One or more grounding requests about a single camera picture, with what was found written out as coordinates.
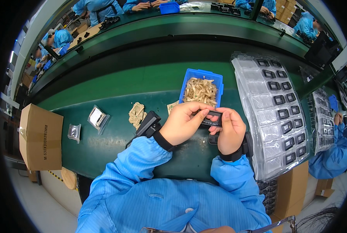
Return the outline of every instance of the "black wrist strap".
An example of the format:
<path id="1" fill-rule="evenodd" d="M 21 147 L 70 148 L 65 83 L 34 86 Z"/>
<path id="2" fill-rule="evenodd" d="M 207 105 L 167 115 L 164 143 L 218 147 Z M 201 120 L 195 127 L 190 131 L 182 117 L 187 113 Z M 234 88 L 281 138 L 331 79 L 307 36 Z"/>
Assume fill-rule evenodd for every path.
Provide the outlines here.
<path id="1" fill-rule="evenodd" d="M 162 134 L 160 134 L 159 131 L 153 133 L 152 136 L 154 137 L 155 141 L 166 151 L 171 152 L 176 148 L 176 146 L 173 146 L 171 145 L 171 143 L 167 142 L 167 140 L 162 136 Z"/>

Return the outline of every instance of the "white label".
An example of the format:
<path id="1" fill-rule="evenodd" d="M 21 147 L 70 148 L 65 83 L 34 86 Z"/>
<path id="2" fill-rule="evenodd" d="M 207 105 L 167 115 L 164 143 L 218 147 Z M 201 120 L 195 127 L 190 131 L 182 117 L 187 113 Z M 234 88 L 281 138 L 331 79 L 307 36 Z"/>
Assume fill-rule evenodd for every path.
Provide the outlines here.
<path id="1" fill-rule="evenodd" d="M 91 115 L 91 123 L 96 125 L 96 123 L 97 123 L 98 119 L 100 118 L 101 114 L 102 114 L 102 112 L 98 108 L 96 108 L 94 110 L 93 114 Z"/>

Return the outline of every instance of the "right hand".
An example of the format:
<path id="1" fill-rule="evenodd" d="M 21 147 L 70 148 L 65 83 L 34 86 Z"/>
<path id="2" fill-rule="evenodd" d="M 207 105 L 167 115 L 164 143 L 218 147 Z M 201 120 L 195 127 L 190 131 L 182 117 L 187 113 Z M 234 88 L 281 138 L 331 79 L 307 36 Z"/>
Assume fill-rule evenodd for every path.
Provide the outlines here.
<path id="1" fill-rule="evenodd" d="M 211 135 L 220 132 L 218 149 L 223 155 L 234 153 L 241 147 L 246 125 L 234 109 L 216 108 L 216 111 L 223 113 L 222 128 L 211 126 L 208 130 Z"/>
<path id="2" fill-rule="evenodd" d="M 334 124 L 339 125 L 339 114 L 338 113 L 335 114 L 335 116 L 334 116 Z"/>
<path id="3" fill-rule="evenodd" d="M 262 6 L 261 7 L 261 9 L 260 9 L 260 13 L 262 13 L 262 14 L 268 14 L 269 13 L 269 10 L 268 10 L 268 8 L 267 7 L 265 7 L 265 6 Z"/>
<path id="4" fill-rule="evenodd" d="M 342 124 L 343 122 L 343 115 L 341 113 L 338 113 L 339 116 L 339 124 Z"/>
<path id="5" fill-rule="evenodd" d="M 136 6 L 132 7 L 132 11 L 142 11 L 143 9 L 150 8 L 150 2 L 138 3 Z"/>

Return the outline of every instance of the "hand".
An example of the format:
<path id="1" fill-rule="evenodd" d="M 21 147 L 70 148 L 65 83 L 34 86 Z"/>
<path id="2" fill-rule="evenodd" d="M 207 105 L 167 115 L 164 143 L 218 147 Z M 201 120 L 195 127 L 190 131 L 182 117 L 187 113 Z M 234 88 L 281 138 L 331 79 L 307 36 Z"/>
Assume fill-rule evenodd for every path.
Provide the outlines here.
<path id="1" fill-rule="evenodd" d="M 241 147 L 245 137 L 246 125 L 234 109 L 216 108 L 216 111 L 223 113 L 222 128 L 211 126 L 208 130 L 211 132 L 211 135 L 220 132 L 218 149 L 223 155 L 234 153 Z"/>
<path id="2" fill-rule="evenodd" d="M 273 12 L 269 12 L 268 18 L 269 18 L 269 19 L 273 19 L 273 18 L 274 18 Z"/>
<path id="3" fill-rule="evenodd" d="M 150 2 L 138 3 L 136 6 L 132 7 L 132 11 L 142 11 L 148 8 L 150 8 Z"/>
<path id="4" fill-rule="evenodd" d="M 155 2 L 151 3 L 152 7 L 159 7 L 161 3 L 167 3 L 168 1 L 162 1 L 162 0 L 156 0 Z"/>
<path id="5" fill-rule="evenodd" d="M 268 10 L 268 8 L 267 7 L 265 7 L 265 6 L 262 6 L 261 7 L 261 9 L 260 9 L 260 13 L 262 13 L 262 14 L 268 14 L 269 13 L 269 10 Z"/>
<path id="6" fill-rule="evenodd" d="M 192 113 L 199 109 L 201 111 L 192 116 Z M 200 102 L 178 104 L 173 107 L 159 132 L 171 145 L 179 145 L 194 135 L 210 110 L 215 108 Z"/>
<path id="7" fill-rule="evenodd" d="M 339 116 L 339 124 L 342 124 L 343 122 L 343 115 L 341 113 L 338 113 Z"/>
<path id="8" fill-rule="evenodd" d="M 334 124 L 339 125 L 339 114 L 338 113 L 335 114 L 335 116 L 334 116 Z"/>

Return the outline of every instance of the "worker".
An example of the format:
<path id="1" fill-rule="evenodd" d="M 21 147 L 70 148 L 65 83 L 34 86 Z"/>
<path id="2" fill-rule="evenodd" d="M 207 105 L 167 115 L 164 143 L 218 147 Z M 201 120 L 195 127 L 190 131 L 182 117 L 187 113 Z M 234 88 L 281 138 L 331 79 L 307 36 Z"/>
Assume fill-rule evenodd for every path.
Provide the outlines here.
<path id="1" fill-rule="evenodd" d="M 187 3 L 188 0 L 180 0 L 182 3 Z M 150 3 L 149 0 L 127 0 L 123 6 L 124 12 L 133 13 L 148 9 L 150 7 L 158 8 L 162 3 L 177 2 L 176 0 L 156 0 Z"/>
<path id="2" fill-rule="evenodd" d="M 66 29 L 62 29 L 56 30 L 52 34 L 46 33 L 43 40 L 46 41 L 46 45 L 59 49 L 65 46 L 67 43 L 72 42 L 74 39 Z"/>
<path id="3" fill-rule="evenodd" d="M 122 6 L 116 0 L 80 0 L 73 6 L 73 10 L 79 16 L 89 16 L 92 27 L 105 21 L 107 17 L 124 14 Z"/>
<path id="4" fill-rule="evenodd" d="M 255 3 L 255 0 L 237 0 L 236 6 L 251 11 L 252 7 L 250 3 Z M 276 11 L 276 0 L 263 1 L 260 13 L 267 15 L 269 19 L 273 19 L 276 16 Z"/>
<path id="5" fill-rule="evenodd" d="M 35 69 L 41 68 L 46 63 L 48 54 L 46 49 L 41 49 L 39 46 L 37 47 L 35 52 Z"/>
<path id="6" fill-rule="evenodd" d="M 309 12 L 302 12 L 297 25 L 295 25 L 293 29 L 294 34 L 296 34 L 299 30 L 311 40 L 316 40 L 320 34 L 320 31 L 322 31 L 321 25 Z"/>
<path id="7" fill-rule="evenodd" d="M 338 113 L 334 116 L 334 145 L 308 161 L 309 173 L 316 179 L 331 179 L 347 170 L 347 126 L 340 118 Z"/>
<path id="8" fill-rule="evenodd" d="M 143 227 L 153 227 L 175 232 L 234 233 L 271 224 L 249 161 L 238 151 L 246 125 L 233 109 L 217 108 L 223 113 L 222 128 L 209 129 L 212 134 L 220 131 L 221 155 L 212 160 L 210 172 L 219 186 L 196 180 L 152 179 L 154 167 L 172 158 L 168 150 L 193 136 L 209 110 L 215 109 L 200 102 L 178 104 L 153 137 L 134 139 L 93 180 L 79 212 L 76 232 L 139 232 Z M 216 120 L 215 116 L 207 117 Z M 230 158 L 235 154 L 239 159 Z"/>

